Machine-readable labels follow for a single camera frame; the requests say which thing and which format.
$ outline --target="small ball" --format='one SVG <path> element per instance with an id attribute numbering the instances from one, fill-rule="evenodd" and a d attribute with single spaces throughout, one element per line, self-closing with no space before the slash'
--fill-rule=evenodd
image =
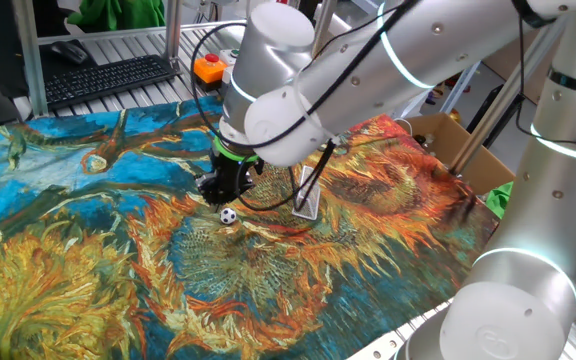
<path id="1" fill-rule="evenodd" d="M 237 220 L 237 213 L 231 208 L 221 210 L 221 222 L 225 225 L 230 225 Z"/>

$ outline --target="sunflower pattern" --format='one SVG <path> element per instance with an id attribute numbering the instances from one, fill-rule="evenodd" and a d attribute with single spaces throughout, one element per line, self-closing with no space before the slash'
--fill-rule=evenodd
<path id="1" fill-rule="evenodd" d="M 194 188 L 210 139 L 191 102 L 0 127 L 0 359 L 344 359 L 453 296 L 497 224 L 380 116 L 317 220 L 237 201 L 224 226 Z M 256 205 L 292 191 L 253 179 Z"/>

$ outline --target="black keyboard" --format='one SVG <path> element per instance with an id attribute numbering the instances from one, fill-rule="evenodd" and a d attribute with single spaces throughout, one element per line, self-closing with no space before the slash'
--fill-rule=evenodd
<path id="1" fill-rule="evenodd" d="M 147 55 L 54 75 L 45 81 L 46 100 L 50 109 L 57 109 L 174 76 L 167 61 Z"/>

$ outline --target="cable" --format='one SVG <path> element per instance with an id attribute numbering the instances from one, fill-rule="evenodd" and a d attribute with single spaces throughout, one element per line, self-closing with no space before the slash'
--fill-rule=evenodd
<path id="1" fill-rule="evenodd" d="M 315 55 L 315 57 L 313 58 L 313 60 L 317 59 L 317 58 L 319 57 L 319 55 L 321 55 L 321 54 L 324 52 L 324 50 L 326 50 L 326 48 L 328 47 L 328 45 L 332 44 L 335 40 L 339 39 L 340 37 L 343 37 L 343 36 L 346 36 L 346 35 L 350 35 L 350 34 L 354 33 L 355 31 L 359 31 L 359 30 L 365 28 L 366 26 L 374 23 L 374 22 L 375 22 L 377 19 L 379 19 L 380 17 L 383 17 L 383 16 L 385 16 L 386 14 L 389 14 L 389 13 L 397 10 L 398 8 L 399 8 L 398 6 L 395 6 L 394 8 L 392 8 L 392 9 L 384 12 L 381 16 L 376 16 L 376 17 L 372 18 L 372 20 L 368 21 L 367 23 L 365 23 L 365 24 L 363 24 L 363 25 L 361 25 L 361 26 L 358 26 L 358 27 L 356 27 L 356 28 L 352 28 L 352 29 L 346 31 L 345 33 L 342 33 L 342 34 L 339 34 L 339 35 L 334 36 L 332 39 L 328 40 L 328 41 L 324 44 L 324 46 L 321 47 L 321 50 L 319 50 L 319 51 L 317 52 L 317 54 Z M 308 64 L 303 70 L 307 69 L 311 64 L 312 64 L 312 61 L 311 61 L 310 64 Z"/>
<path id="2" fill-rule="evenodd" d="M 293 202 L 293 206 L 295 207 L 295 210 L 301 211 L 301 209 L 306 204 L 306 199 L 308 199 L 308 195 L 310 195 L 310 192 L 315 187 L 315 184 L 317 183 L 319 176 L 323 173 L 323 170 L 326 167 L 328 160 L 330 160 L 330 157 L 332 156 L 332 153 L 333 153 L 333 150 L 335 149 L 335 147 L 336 147 L 336 145 L 332 141 L 328 141 L 328 145 L 326 146 L 326 150 L 324 151 L 323 155 L 321 155 L 321 158 L 319 158 L 319 162 L 317 163 L 317 165 L 315 165 L 313 172 L 306 178 L 304 183 L 301 186 L 299 186 L 298 188 L 295 188 L 294 175 L 292 174 L 292 170 L 290 168 L 288 168 L 288 171 L 290 172 L 290 183 L 291 183 L 292 188 L 293 188 L 292 194 L 290 194 L 288 197 L 279 201 L 276 204 L 273 204 L 270 206 L 265 206 L 265 207 L 256 207 L 254 205 L 251 205 L 241 196 L 241 192 L 239 191 L 239 178 L 241 177 L 243 169 L 245 167 L 244 164 L 247 162 L 248 159 L 250 159 L 250 156 L 246 157 L 241 162 L 241 164 L 239 165 L 239 169 L 237 169 L 237 176 L 235 177 L 235 195 L 237 195 L 237 199 L 239 199 L 239 201 L 241 201 L 241 203 L 245 207 L 249 208 L 250 210 L 270 211 L 270 210 L 274 210 L 274 209 L 276 209 L 282 205 L 287 204 L 290 200 L 295 199 L 295 196 L 297 196 L 297 194 L 299 194 L 299 192 L 301 192 L 301 190 L 303 190 L 306 187 L 306 185 L 308 183 L 310 183 L 310 186 L 308 187 L 308 190 L 306 190 L 306 194 L 304 195 L 304 199 L 301 201 L 301 203 L 299 205 L 297 205 L 296 199 Z"/>
<path id="3" fill-rule="evenodd" d="M 406 124 L 408 124 L 408 129 L 410 129 L 410 136 L 412 136 L 412 125 L 410 124 L 410 122 L 408 122 L 408 120 L 402 119 L 402 118 L 396 118 L 394 120 L 395 121 L 402 121 L 402 122 L 405 122 Z"/>
<path id="4" fill-rule="evenodd" d="M 519 16 L 519 51 L 520 51 L 520 55 L 519 55 L 519 63 L 520 63 L 520 86 L 519 86 L 519 94 L 525 96 L 524 94 L 524 88 L 526 85 L 526 79 L 525 79 L 525 63 L 524 63 L 524 21 L 521 18 L 521 16 Z M 519 103 L 519 106 L 517 107 L 517 117 L 515 118 L 515 126 L 517 127 L 517 129 L 519 131 L 521 131 L 522 133 L 528 135 L 528 136 L 532 136 L 534 138 L 537 139 L 541 139 L 541 140 L 545 140 L 545 141 L 549 141 L 552 143 L 558 143 L 558 144 L 574 144 L 576 145 L 576 141 L 574 140 L 552 140 L 552 139 L 548 139 L 545 138 L 541 135 L 536 135 L 533 134 L 532 132 L 524 129 L 521 127 L 521 124 L 519 123 L 519 118 L 521 117 L 521 108 L 523 106 L 523 101 Z"/>
<path id="5" fill-rule="evenodd" d="M 361 50 L 359 50 L 359 52 L 357 53 L 357 55 L 351 60 L 351 62 L 348 64 L 348 66 L 346 66 L 346 68 L 342 71 L 342 73 L 340 74 L 340 76 L 333 82 L 332 85 L 330 85 L 330 87 L 321 95 L 321 97 L 315 101 L 315 103 L 310 107 L 310 109 L 306 112 L 307 115 L 312 115 L 333 93 L 334 91 L 350 76 L 350 74 L 359 66 L 359 64 L 363 61 L 364 58 L 366 58 L 366 56 L 370 53 L 370 51 L 372 51 L 372 49 L 379 43 L 380 41 L 380 36 L 382 33 L 387 32 L 388 30 L 390 30 L 405 14 L 408 13 L 408 11 L 410 11 L 415 5 L 417 5 L 421 0 L 404 0 L 404 2 L 402 4 L 400 4 L 399 6 L 397 6 L 397 9 L 400 9 L 401 11 L 397 11 L 395 12 L 391 17 L 389 17 L 383 24 L 383 26 L 381 26 L 371 37 L 370 39 L 368 39 L 368 41 L 366 42 L 366 44 L 361 48 Z M 363 28 L 365 26 L 367 26 L 369 23 L 362 25 L 360 28 Z M 235 143 L 233 141 L 230 141 L 228 139 L 226 139 L 219 131 L 217 131 L 217 129 L 210 123 L 210 121 L 208 121 L 208 118 L 206 117 L 206 114 L 204 113 L 201 104 L 199 102 L 199 96 L 197 94 L 197 86 L 196 86 L 196 79 L 197 79 L 197 75 L 195 74 L 194 71 L 192 71 L 192 69 L 194 69 L 195 67 L 195 61 L 197 59 L 197 54 L 199 53 L 199 49 L 201 48 L 201 46 L 203 45 L 203 43 L 210 37 L 212 36 L 212 34 L 216 33 L 217 31 L 229 27 L 229 26 L 246 26 L 245 24 L 241 24 L 241 23 L 235 23 L 235 24 L 223 24 L 220 26 L 215 27 L 214 29 L 210 30 L 209 32 L 207 32 L 200 40 L 199 43 L 197 43 L 197 46 L 195 47 L 192 57 L 191 57 L 191 61 L 190 61 L 190 77 L 191 77 L 191 82 L 192 82 L 192 95 L 193 95 L 193 99 L 195 100 L 195 105 L 197 106 L 197 110 L 199 112 L 200 117 L 202 118 L 204 124 L 208 127 L 208 129 L 210 129 L 215 136 L 220 140 L 223 141 L 225 143 L 234 145 L 234 146 L 238 146 L 241 148 L 245 148 L 245 149 L 255 149 L 255 148 L 260 148 L 260 147 L 264 147 L 264 146 L 268 146 L 271 145 L 281 139 L 283 139 L 284 137 L 286 137 L 288 134 L 290 134 L 294 129 L 296 129 L 298 126 L 300 126 L 304 121 L 306 121 L 306 116 L 302 116 L 301 118 L 299 118 L 293 125 L 291 125 L 288 129 L 286 129 L 284 132 L 282 132 L 281 134 L 275 136 L 274 138 L 258 143 L 258 144 L 241 144 L 241 143 Z M 324 48 L 331 43 L 331 41 L 329 41 L 328 43 L 326 43 L 326 45 L 324 45 Z M 306 66 L 310 66 L 313 61 L 315 59 L 313 58 L 310 63 Z M 302 184 L 297 191 L 293 191 L 293 193 L 288 196 L 286 199 L 281 200 L 279 203 L 271 205 L 271 206 L 266 206 L 263 208 L 257 208 L 254 207 L 250 204 L 248 204 L 242 197 L 241 194 L 239 192 L 239 177 L 242 175 L 242 171 L 244 168 L 244 164 L 247 162 L 247 160 L 250 159 L 250 157 L 247 157 L 244 159 L 244 161 L 242 161 L 242 163 L 239 166 L 239 169 L 237 170 L 237 176 L 235 177 L 235 194 L 237 195 L 237 198 L 242 202 L 242 204 L 244 204 L 246 207 L 255 210 L 255 211 L 268 211 L 268 210 L 273 210 L 281 205 L 284 205 L 286 203 L 288 203 L 290 200 L 292 200 L 295 196 L 297 196 L 297 194 L 299 193 L 299 191 L 301 191 L 306 184 L 308 184 L 310 182 L 310 187 L 308 188 L 308 190 L 306 191 L 306 194 L 304 196 L 303 201 L 301 202 L 300 205 L 297 206 L 296 210 L 300 211 L 303 206 L 306 203 L 306 199 L 308 198 L 308 195 L 310 195 L 310 192 L 312 191 L 312 189 L 314 188 L 314 185 L 317 182 L 317 179 L 319 178 L 319 176 L 321 175 L 321 173 L 324 170 L 324 167 L 326 166 L 326 163 L 328 162 L 328 160 L 330 159 L 330 157 L 332 156 L 332 152 L 335 148 L 335 144 L 332 141 L 328 141 L 328 146 L 326 147 L 326 150 L 324 151 L 324 154 L 321 156 L 321 158 L 319 159 L 319 162 L 317 163 L 317 165 L 315 166 L 313 172 L 310 174 L 310 176 L 308 176 L 308 178 L 306 179 L 306 181 L 304 181 L 304 184 Z"/>
<path id="6" fill-rule="evenodd" d="M 405 0 L 401 5 L 399 5 L 397 7 L 401 11 L 397 11 L 391 17 L 389 17 L 384 22 L 384 25 L 370 37 L 368 42 L 366 42 L 364 47 L 359 51 L 359 53 L 350 62 L 350 64 L 348 64 L 348 66 L 344 69 L 344 71 L 341 73 L 341 75 L 322 94 L 322 96 L 317 101 L 315 101 L 315 103 L 307 111 L 308 115 L 312 115 L 332 95 L 332 93 L 334 93 L 334 91 L 348 78 L 348 76 L 350 76 L 350 74 L 357 68 L 357 66 L 359 66 L 359 63 L 361 63 L 361 61 L 368 55 L 368 53 L 379 43 L 381 34 L 383 32 L 390 30 L 405 14 L 408 13 L 408 11 L 410 11 L 410 9 L 412 9 L 420 1 L 421 0 Z M 292 124 L 290 127 L 288 127 L 288 129 L 286 129 L 284 132 L 280 133 L 279 135 L 275 136 L 274 138 L 272 138 L 270 140 L 267 140 L 267 141 L 264 141 L 264 142 L 261 142 L 258 144 L 242 144 L 242 143 L 236 143 L 236 142 L 233 142 L 232 140 L 226 139 L 221 133 L 219 133 L 219 131 L 217 131 L 217 129 L 208 121 L 206 114 L 204 113 L 203 109 L 201 108 L 201 104 L 199 103 L 199 96 L 197 95 L 197 87 L 195 85 L 197 75 L 195 74 L 194 71 L 192 71 L 192 69 L 194 69 L 194 66 L 195 66 L 195 61 L 197 59 L 199 49 L 201 48 L 203 43 L 206 41 L 206 39 L 208 39 L 210 36 L 212 36 L 212 34 L 216 33 L 217 31 L 219 31 L 221 29 L 224 29 L 224 28 L 230 27 L 230 26 L 244 26 L 245 27 L 246 25 L 242 24 L 242 23 L 234 23 L 234 24 L 223 24 L 223 25 L 217 26 L 217 27 L 213 28 L 212 30 L 210 30 L 209 32 L 207 32 L 206 35 L 204 35 L 199 40 L 199 43 L 197 43 L 197 46 L 195 47 L 195 50 L 193 51 L 192 57 L 190 59 L 190 69 L 191 69 L 190 78 L 191 78 L 191 82 L 192 82 L 192 86 L 191 86 L 192 87 L 192 95 L 193 95 L 193 98 L 195 100 L 197 110 L 198 110 L 199 115 L 201 116 L 204 124 L 206 125 L 206 127 L 208 127 L 208 129 L 210 129 L 210 131 L 212 131 L 215 134 L 215 136 L 217 138 L 219 138 L 219 140 L 221 140 L 224 143 L 228 143 L 230 145 L 234 145 L 234 146 L 237 146 L 237 147 L 240 147 L 243 149 L 256 149 L 256 148 L 261 148 L 264 146 L 274 144 L 277 141 L 286 137 L 293 130 L 295 130 L 297 127 L 299 127 L 301 124 L 303 124 L 304 121 L 306 121 L 306 117 L 302 116 L 294 124 Z"/>

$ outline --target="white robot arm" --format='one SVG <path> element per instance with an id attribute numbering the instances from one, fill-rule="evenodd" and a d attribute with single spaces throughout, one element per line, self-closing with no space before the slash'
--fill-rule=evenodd
<path id="1" fill-rule="evenodd" d="M 403 1 L 404 6 L 410 2 Z M 312 27 L 294 9 L 260 6 L 246 29 L 221 132 L 240 143 L 258 144 L 318 104 L 293 132 L 254 149 L 266 162 L 293 165 L 330 136 L 509 43 L 518 36 L 519 18 L 530 29 L 570 13 L 501 225 L 453 304 L 420 327 L 395 356 L 558 359 L 576 314 L 576 0 L 565 5 L 552 0 L 423 0 L 403 16 L 401 8 L 390 11 L 400 3 L 387 0 L 378 21 L 334 41 L 303 71 L 310 61 Z M 394 16 L 401 19 L 340 79 Z M 336 82 L 339 86 L 321 102 Z M 233 153 L 250 153 L 222 145 Z"/>

